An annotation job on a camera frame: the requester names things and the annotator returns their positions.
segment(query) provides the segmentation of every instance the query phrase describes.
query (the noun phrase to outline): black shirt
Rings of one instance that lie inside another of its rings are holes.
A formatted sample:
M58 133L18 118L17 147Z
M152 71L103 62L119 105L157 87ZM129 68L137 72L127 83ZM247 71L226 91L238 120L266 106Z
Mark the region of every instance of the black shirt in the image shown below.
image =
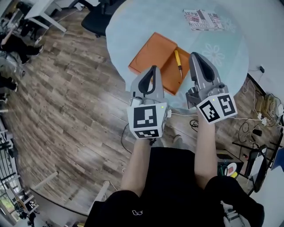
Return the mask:
M194 153L152 148L142 196L118 191L105 202L95 202L85 227L111 223L146 226L152 222L222 227L225 213L221 201L233 205L251 227L262 225L263 206L251 199L234 178L214 177L202 190L195 181Z

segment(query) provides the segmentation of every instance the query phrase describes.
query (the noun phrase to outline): white desk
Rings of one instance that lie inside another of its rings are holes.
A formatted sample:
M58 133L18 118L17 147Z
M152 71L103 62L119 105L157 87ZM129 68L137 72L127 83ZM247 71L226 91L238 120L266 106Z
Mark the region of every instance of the white desk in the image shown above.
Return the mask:
M192 31L183 9L214 10L224 31ZM112 16L106 28L111 62L130 90L136 74L129 63L154 32L177 43L185 51L198 52L218 69L220 78L235 95L242 87L249 68L249 53L237 20L213 0L127 0ZM187 110L185 93L193 87L190 72L176 95L165 92L173 108Z
M53 2L53 0L38 0L33 7L31 8L31 10L28 12L28 14L25 16L25 19L29 19L30 21L42 26L45 29L49 29L48 26L46 26L45 24L37 21L36 19L34 19L34 17L36 16L41 16L44 19L46 19L47 21L49 21L51 24L53 24L54 26L56 26L57 28L59 28L61 31L66 32L66 28L64 28L62 25L60 25L59 23L57 23L55 20L53 20L50 16L48 16L45 11L46 9L50 6L50 4ZM56 4L54 3L56 8L59 11L62 11L62 9Z

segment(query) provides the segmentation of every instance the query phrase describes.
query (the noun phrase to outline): yellow screwdriver handle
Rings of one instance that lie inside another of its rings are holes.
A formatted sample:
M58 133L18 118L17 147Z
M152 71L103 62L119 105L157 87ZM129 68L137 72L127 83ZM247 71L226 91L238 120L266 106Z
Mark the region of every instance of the yellow screwdriver handle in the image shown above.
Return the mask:
M177 65L178 65L178 66L181 66L181 60L180 60L180 58L179 58L178 51L175 50L175 51L174 51L174 54L176 55Z

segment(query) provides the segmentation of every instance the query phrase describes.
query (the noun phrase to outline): book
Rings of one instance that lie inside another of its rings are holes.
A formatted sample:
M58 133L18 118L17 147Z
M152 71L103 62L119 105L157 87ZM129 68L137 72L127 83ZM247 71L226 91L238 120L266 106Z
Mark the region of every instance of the book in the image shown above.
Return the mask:
M203 9L184 9L183 12L192 30L223 30L220 19L214 11Z

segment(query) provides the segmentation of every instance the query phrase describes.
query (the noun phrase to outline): flower pattern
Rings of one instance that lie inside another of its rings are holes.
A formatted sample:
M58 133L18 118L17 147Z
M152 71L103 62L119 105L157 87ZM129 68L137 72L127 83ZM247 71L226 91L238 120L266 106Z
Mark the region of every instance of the flower pattern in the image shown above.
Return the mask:
M187 109L187 101L186 101L185 93L178 91L175 97L176 97L176 100L172 102L170 105L173 108Z
M219 53L219 46L215 45L212 47L210 44L206 44L206 49L202 52L202 54L212 62L212 64L217 65L219 67L222 66L222 60L225 59L225 55Z
M236 26L232 24L232 21L229 18L221 17L221 24L226 31L231 31L232 33L236 32Z

